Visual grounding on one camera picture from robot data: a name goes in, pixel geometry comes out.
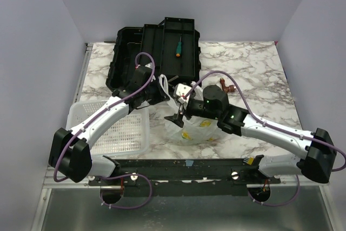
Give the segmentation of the brown pipe fitting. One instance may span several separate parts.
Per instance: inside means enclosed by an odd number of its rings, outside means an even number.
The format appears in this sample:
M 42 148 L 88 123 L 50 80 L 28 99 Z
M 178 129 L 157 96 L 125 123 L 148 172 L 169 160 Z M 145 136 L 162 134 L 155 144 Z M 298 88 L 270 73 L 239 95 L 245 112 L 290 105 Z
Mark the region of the brown pipe fitting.
M 231 85 L 226 85 L 225 83 L 225 79 L 224 78 L 220 78 L 219 80 L 220 82 L 220 85 L 221 85 L 221 88 L 222 90 L 225 92 L 225 93 L 234 93 L 236 91 L 236 86 L 231 84 Z

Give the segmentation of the white perforated plastic basket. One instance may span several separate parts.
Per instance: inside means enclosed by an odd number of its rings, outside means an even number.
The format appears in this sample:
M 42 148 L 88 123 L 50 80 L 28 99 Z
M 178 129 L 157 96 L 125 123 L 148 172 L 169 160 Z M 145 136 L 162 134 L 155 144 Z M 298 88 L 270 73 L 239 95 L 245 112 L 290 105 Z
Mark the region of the white perforated plastic basket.
M 74 103 L 68 114 L 66 128 L 70 129 L 100 109 L 105 100 Z M 149 111 L 134 110 L 113 124 L 92 146 L 92 155 L 127 156 L 143 153 L 149 147 Z

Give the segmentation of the black plastic toolbox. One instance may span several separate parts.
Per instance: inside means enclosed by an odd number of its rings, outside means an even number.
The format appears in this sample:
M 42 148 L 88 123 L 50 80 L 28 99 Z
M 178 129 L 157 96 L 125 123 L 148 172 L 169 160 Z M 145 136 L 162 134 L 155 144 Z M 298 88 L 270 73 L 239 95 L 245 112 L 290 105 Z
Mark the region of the black plastic toolbox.
M 182 55 L 176 57 L 180 35 Z M 159 24 L 122 28 L 115 40 L 106 86 L 113 91 L 128 83 L 136 62 L 142 65 L 150 63 L 145 53 L 155 61 L 155 76 L 165 75 L 171 85 L 197 82 L 201 70 L 199 38 L 195 21 L 190 18 L 166 17 Z

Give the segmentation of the white plastic bag lemon print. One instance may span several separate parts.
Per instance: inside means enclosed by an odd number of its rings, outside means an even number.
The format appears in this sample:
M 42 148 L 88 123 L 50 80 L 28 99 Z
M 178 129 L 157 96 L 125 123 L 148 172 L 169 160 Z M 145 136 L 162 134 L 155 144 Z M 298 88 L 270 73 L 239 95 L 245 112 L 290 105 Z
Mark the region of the white plastic bag lemon print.
M 161 88 L 168 94 L 168 80 L 163 74 L 159 76 L 159 84 Z M 196 97 L 198 101 L 202 101 L 202 88 L 196 87 Z M 168 116 L 178 111 L 178 103 L 170 97 L 170 100 L 163 102 L 166 106 L 164 111 Z M 190 146 L 211 142 L 219 139 L 222 136 L 221 130 L 217 128 L 217 121 L 211 119 L 203 119 L 201 117 L 192 117 L 190 120 L 183 118 L 183 128 L 178 127 L 172 122 L 165 120 L 165 133 L 169 140 L 178 143 L 182 146 Z

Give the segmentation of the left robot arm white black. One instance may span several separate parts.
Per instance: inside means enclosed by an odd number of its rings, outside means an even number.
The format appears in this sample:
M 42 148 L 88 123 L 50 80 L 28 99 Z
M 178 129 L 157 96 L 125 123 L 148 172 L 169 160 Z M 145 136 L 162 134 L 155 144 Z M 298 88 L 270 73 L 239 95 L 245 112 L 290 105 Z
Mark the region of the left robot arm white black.
M 92 155 L 91 148 L 109 128 L 142 103 L 154 105 L 168 99 L 166 76 L 156 77 L 153 69 L 137 67 L 130 82 L 115 90 L 90 117 L 70 129 L 60 128 L 54 133 L 48 159 L 49 166 L 54 168 L 54 180 L 60 182 L 57 174 L 61 173 L 65 180 L 76 183 L 95 176 L 108 185 L 116 184 L 120 177 L 116 162 L 105 155 Z

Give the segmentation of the green handled screwdriver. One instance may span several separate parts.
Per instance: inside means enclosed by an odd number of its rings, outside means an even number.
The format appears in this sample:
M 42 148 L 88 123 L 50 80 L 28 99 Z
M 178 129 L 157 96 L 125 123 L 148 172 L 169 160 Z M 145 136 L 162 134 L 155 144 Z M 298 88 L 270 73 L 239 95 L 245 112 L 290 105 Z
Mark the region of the green handled screwdriver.
M 179 41 L 177 43 L 175 55 L 176 55 L 176 57 L 181 57 L 181 55 L 182 55 L 182 35 L 180 35 L 180 37 L 179 37 Z

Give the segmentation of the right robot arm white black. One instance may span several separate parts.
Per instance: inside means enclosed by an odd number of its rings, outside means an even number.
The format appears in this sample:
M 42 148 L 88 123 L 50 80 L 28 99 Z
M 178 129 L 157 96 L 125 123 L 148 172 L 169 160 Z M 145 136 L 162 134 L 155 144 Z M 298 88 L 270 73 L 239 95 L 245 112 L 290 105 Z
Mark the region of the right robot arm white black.
M 174 97 L 167 103 L 178 111 L 166 120 L 179 127 L 184 126 L 184 117 L 216 120 L 225 133 L 255 138 L 289 152 L 287 155 L 257 157 L 258 165 L 248 171 L 252 182 L 261 183 L 275 175 L 303 175 L 317 183 L 329 182 L 336 151 L 326 130 L 293 129 L 252 116 L 250 111 L 231 105 L 227 94 L 216 85 L 204 88 L 201 100 L 188 95 L 189 90 L 191 87 L 184 84 L 176 87 Z

